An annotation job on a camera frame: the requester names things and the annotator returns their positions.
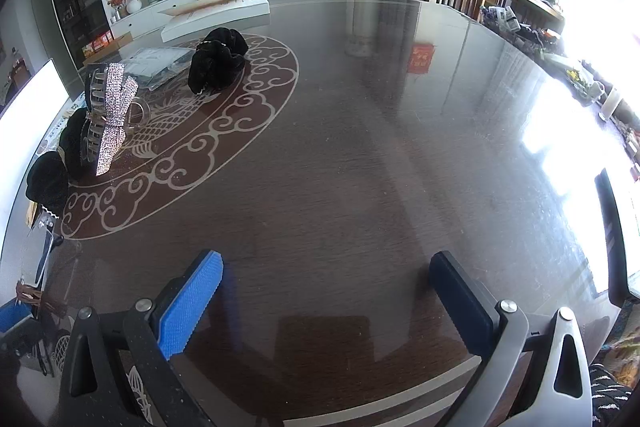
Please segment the blue tinted glasses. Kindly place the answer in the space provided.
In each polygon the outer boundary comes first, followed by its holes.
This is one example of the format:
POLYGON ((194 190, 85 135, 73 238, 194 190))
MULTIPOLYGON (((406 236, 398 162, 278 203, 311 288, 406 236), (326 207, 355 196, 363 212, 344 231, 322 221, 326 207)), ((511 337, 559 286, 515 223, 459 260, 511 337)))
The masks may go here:
POLYGON ((44 239, 42 254, 40 256, 35 275, 34 285, 37 289, 42 288, 44 274, 46 274, 50 254, 55 250, 55 248, 58 248, 58 246, 61 246, 64 242, 64 237, 55 232, 56 220, 58 220, 57 217, 46 212, 39 221, 39 225, 44 231, 44 239))

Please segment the sparkly hair claw clip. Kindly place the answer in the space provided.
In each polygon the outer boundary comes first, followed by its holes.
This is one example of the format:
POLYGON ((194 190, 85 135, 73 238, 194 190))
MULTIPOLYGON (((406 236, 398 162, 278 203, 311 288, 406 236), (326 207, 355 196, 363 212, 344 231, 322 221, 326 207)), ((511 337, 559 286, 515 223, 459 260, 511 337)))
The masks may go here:
POLYGON ((86 123, 82 128, 81 159, 96 176, 111 169, 125 141, 150 119, 148 103, 122 63, 93 69, 85 82, 86 123))

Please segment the large white storage box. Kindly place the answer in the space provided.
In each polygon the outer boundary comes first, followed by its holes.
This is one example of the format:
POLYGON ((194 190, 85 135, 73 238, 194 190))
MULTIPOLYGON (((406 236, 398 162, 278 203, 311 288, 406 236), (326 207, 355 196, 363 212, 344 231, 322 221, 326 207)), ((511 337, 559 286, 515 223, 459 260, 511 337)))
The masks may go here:
POLYGON ((67 100, 60 75, 49 60, 1 115, 1 243, 32 156, 67 100))

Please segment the clear plastic bag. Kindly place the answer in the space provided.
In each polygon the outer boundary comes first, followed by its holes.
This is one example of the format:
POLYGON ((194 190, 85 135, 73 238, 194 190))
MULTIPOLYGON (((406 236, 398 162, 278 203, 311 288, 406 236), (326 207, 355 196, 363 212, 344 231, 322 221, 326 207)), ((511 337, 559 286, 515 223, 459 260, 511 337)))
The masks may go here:
POLYGON ((138 86, 153 92, 189 69, 195 50, 192 48, 145 48, 122 61, 125 74, 138 86))

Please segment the black velvet pouch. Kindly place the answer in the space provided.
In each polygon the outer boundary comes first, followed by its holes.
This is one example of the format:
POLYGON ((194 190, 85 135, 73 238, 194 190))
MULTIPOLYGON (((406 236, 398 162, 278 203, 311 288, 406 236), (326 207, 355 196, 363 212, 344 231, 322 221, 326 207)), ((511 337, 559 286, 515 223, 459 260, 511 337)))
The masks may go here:
POLYGON ((218 93, 235 82, 245 67, 248 45, 236 29, 218 27, 196 47, 188 86, 194 94, 218 93))

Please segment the cardboard box on floor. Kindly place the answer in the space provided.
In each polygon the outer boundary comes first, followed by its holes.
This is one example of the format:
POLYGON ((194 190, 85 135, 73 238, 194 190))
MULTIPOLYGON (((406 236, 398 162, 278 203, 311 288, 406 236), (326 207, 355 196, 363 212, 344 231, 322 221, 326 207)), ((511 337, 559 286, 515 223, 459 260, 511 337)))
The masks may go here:
POLYGON ((132 43, 133 41, 134 41, 134 38, 132 38, 132 35, 130 34, 130 32, 126 32, 126 34, 123 34, 122 36, 115 38, 109 44, 99 49, 99 51, 96 51, 96 53, 93 53, 90 56, 86 57, 84 61, 84 65, 87 66, 89 64, 102 62, 107 57, 118 52, 124 46, 128 46, 128 44, 132 43))

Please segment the flat white box lid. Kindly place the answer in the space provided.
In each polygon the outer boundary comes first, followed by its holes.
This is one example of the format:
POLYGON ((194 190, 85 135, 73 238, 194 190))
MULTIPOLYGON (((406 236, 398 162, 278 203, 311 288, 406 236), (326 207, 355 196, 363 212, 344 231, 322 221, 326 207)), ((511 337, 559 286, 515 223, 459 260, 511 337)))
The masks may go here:
POLYGON ((270 14, 268 0, 198 0, 178 8, 163 10, 170 21, 160 32, 169 42, 192 32, 222 26, 237 20, 270 14))

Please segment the red flower vase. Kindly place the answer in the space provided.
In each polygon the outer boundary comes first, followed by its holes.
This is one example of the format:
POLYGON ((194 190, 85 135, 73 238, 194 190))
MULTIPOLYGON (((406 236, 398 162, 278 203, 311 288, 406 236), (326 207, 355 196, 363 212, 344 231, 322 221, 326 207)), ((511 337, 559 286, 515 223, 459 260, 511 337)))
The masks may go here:
POLYGON ((107 5, 113 10, 115 20, 120 20, 122 10, 126 8, 128 0, 107 0, 107 5))

